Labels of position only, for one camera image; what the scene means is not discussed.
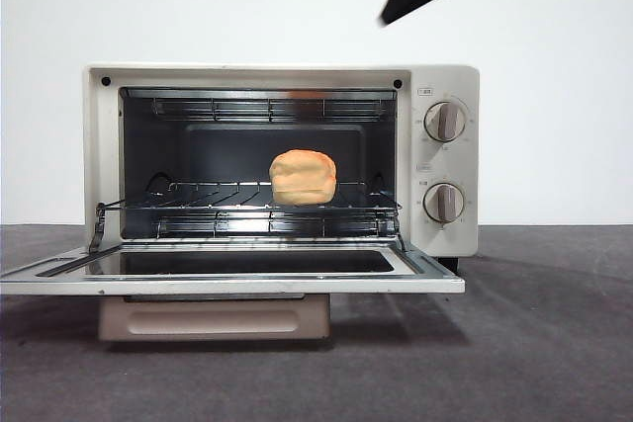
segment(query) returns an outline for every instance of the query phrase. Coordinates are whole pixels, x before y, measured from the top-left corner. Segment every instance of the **oven knob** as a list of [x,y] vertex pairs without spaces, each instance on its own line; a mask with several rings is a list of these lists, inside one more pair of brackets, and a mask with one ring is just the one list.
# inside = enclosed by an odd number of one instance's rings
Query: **oven knob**
[[450,142],[464,131],[466,116],[459,105],[444,101],[431,106],[424,117],[424,128],[435,140]]
[[438,183],[426,191],[424,210],[437,222],[452,222],[464,210],[464,195],[450,183]]

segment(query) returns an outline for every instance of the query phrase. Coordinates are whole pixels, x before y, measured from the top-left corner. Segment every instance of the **white oven body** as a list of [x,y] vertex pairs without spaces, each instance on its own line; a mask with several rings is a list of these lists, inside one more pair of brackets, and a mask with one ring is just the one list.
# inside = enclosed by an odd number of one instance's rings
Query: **white oven body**
[[[111,80],[104,86],[102,78]],[[122,87],[180,88],[394,88],[398,89],[396,199],[403,239],[429,256],[462,257],[477,251],[479,73],[468,66],[187,66],[99,65],[85,75],[86,244],[94,232],[97,203],[122,195]],[[424,118],[442,101],[459,104],[466,123],[450,142],[433,139]],[[424,209],[424,197],[449,183],[464,197],[463,210],[442,224]],[[116,219],[106,220],[105,245],[123,241]]]
[[[116,213],[105,219],[99,252],[88,252],[96,207],[122,198],[121,88],[390,89],[397,91],[396,186],[400,239],[340,242],[269,238],[257,241],[204,238],[123,239]],[[477,250],[479,73],[459,65],[188,65],[98,64],[84,74],[85,249],[43,259],[0,277],[1,292],[32,295],[215,295],[235,298],[331,293],[461,293],[464,281],[434,258],[469,256]],[[429,110],[450,103],[459,115],[455,139],[433,138]],[[433,190],[450,185],[457,203],[450,222],[429,212]],[[171,253],[203,260],[229,252],[247,262],[258,252],[370,252],[389,263],[388,272],[190,272],[135,275],[117,271],[126,256]]]

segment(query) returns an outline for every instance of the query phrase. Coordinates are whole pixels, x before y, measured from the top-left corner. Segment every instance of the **gray carpet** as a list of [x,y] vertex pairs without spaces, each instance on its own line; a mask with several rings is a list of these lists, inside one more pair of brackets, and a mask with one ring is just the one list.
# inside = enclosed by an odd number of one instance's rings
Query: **gray carpet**
[[[81,243],[2,232],[5,269]],[[110,345],[95,298],[5,296],[2,420],[633,420],[633,227],[480,242],[464,295],[335,295],[320,344]]]

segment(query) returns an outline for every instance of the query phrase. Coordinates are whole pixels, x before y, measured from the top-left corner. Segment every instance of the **food item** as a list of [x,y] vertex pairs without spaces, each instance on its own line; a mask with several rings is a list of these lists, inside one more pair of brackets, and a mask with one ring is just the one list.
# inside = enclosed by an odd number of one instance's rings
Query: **food item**
[[273,199],[280,205],[318,205],[336,190],[336,165],[324,153],[289,150],[270,165]]

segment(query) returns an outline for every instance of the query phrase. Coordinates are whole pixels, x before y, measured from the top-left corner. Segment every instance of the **open oven door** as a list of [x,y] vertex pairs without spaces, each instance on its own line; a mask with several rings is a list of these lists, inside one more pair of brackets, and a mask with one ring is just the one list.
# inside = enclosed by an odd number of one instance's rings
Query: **open oven door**
[[462,293],[464,280],[400,242],[126,244],[76,249],[0,275],[4,295]]

